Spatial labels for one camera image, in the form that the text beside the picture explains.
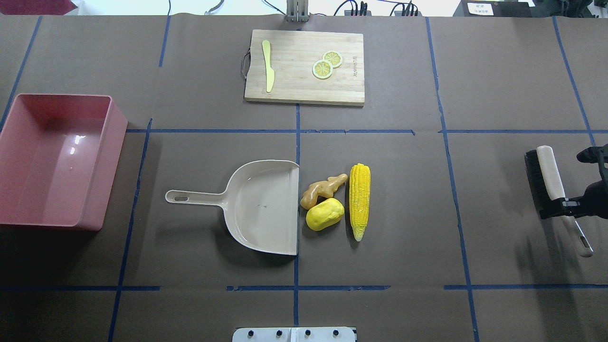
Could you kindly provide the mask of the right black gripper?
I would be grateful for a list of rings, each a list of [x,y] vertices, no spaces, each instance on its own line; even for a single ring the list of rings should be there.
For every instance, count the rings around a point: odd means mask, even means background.
[[[580,201],[555,199],[544,204],[544,219],[552,217],[597,216],[608,218],[608,186],[605,181],[597,181],[587,186]]]

